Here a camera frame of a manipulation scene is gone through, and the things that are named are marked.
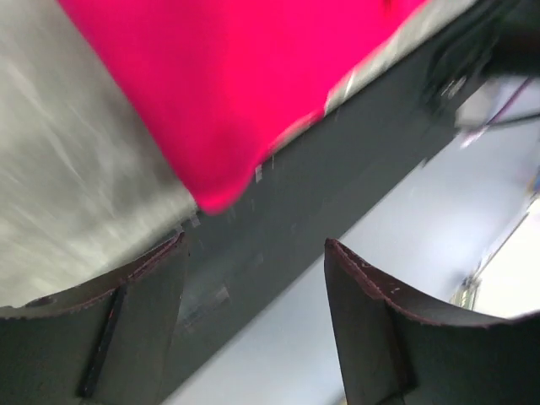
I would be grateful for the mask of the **red t-shirt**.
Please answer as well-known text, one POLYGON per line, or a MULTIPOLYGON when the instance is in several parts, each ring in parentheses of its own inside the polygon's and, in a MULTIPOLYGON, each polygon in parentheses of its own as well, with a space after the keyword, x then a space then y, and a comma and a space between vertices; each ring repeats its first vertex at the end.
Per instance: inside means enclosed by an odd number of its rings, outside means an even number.
POLYGON ((218 213, 278 140, 419 1, 72 0, 61 4, 197 206, 218 213))

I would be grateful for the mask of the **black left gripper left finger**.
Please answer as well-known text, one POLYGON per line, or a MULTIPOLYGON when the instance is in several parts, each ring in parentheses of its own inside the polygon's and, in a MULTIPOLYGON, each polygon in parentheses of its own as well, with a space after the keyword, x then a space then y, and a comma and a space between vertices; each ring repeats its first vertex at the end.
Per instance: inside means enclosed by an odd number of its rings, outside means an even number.
POLYGON ((77 287, 4 306, 2 403, 158 403, 186 259, 177 233, 77 287))

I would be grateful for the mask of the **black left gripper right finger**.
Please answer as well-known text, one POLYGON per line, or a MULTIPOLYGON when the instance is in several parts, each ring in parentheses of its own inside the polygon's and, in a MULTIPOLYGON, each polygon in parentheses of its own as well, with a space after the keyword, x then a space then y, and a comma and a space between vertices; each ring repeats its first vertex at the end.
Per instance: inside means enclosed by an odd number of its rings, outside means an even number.
POLYGON ((332 326, 350 404, 536 404, 539 316, 463 309, 325 244, 332 326))

